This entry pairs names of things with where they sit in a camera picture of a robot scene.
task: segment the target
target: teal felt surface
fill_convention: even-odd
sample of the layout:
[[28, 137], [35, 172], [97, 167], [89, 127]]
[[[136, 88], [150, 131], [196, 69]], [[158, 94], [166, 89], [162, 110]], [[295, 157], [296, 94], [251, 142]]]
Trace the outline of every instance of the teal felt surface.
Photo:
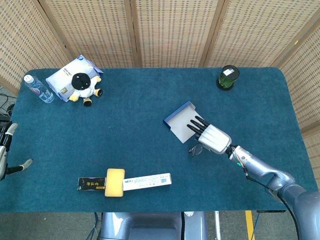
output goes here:
[[[277, 68], [239, 68], [230, 91], [216, 87], [222, 68], [103, 69], [100, 98], [52, 103], [21, 86], [12, 120], [19, 124], [10, 166], [33, 158], [23, 172], [0, 182], [0, 212], [144, 212], [276, 210], [284, 206], [245, 179], [227, 155], [182, 144], [163, 119], [190, 100], [208, 122], [275, 168], [317, 190], [284, 75]], [[56, 69], [29, 73], [45, 82]], [[171, 173], [172, 185], [126, 191], [77, 191], [79, 177], [125, 177]]]

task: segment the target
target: plastic bottle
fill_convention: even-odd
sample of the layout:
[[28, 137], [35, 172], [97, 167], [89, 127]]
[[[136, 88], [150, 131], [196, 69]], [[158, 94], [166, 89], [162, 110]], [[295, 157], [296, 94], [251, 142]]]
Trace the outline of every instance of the plastic bottle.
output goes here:
[[55, 99], [54, 94], [36, 76], [25, 75], [23, 80], [25, 85], [45, 103], [51, 103]]

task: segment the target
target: sponge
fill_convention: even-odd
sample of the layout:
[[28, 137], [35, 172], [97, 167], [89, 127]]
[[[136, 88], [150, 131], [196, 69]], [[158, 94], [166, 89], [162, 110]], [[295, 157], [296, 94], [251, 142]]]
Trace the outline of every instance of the sponge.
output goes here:
[[124, 169], [109, 168], [106, 172], [104, 195], [106, 197], [122, 197], [124, 195], [123, 179], [125, 179]]

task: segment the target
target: stuffed toy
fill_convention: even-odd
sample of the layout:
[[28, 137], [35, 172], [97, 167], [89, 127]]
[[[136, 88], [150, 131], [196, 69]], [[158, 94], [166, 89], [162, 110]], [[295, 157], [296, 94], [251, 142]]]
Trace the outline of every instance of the stuffed toy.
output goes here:
[[73, 94], [69, 97], [69, 100], [76, 102], [79, 97], [83, 98], [83, 104], [86, 107], [91, 106], [92, 100], [90, 97], [94, 94], [97, 97], [101, 97], [102, 90], [100, 88], [95, 89], [97, 83], [101, 82], [99, 76], [90, 77], [85, 73], [76, 73], [72, 77], [71, 85], [74, 88]]

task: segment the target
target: yellow tape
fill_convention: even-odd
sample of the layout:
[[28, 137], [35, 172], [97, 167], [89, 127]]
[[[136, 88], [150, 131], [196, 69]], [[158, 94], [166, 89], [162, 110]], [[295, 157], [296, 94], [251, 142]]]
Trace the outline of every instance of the yellow tape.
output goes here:
[[246, 229], [248, 231], [248, 239], [251, 240], [251, 236], [254, 232], [254, 223], [252, 220], [252, 212], [250, 210], [245, 211], [245, 220], [246, 220]]

